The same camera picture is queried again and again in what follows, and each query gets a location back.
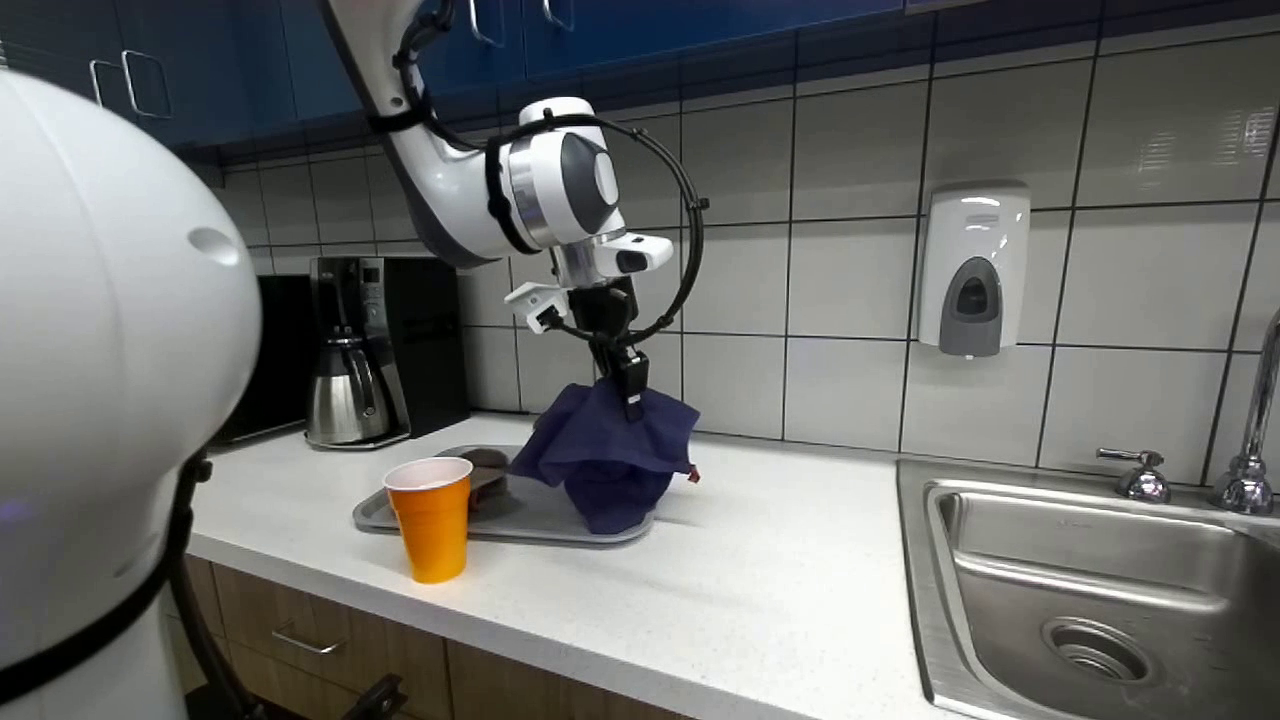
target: soap dispenser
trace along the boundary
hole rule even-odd
[[[1031,196],[1022,182],[937,191],[930,207],[922,345],[997,354],[1015,345]]]

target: kitchen counter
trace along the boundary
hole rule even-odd
[[[414,582],[399,536],[354,529],[390,466],[527,426],[473,414],[385,452],[301,436],[224,452],[193,557],[683,716],[942,716],[922,695],[887,461],[697,441],[706,480],[676,480],[645,541],[473,541],[451,582]]]

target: blue cloth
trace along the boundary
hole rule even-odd
[[[514,471],[566,486],[588,530],[617,536],[654,512],[673,471],[688,471],[697,406],[645,391],[645,414],[630,421],[608,382],[570,382],[535,421]]]

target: black coffee maker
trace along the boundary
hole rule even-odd
[[[467,414],[456,272],[437,259],[318,263],[325,349],[310,398],[318,452],[370,452]]]

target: orange cup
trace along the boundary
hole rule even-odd
[[[414,580],[440,582],[462,575],[467,566],[473,462],[429,456],[393,466],[385,486],[399,519]]]

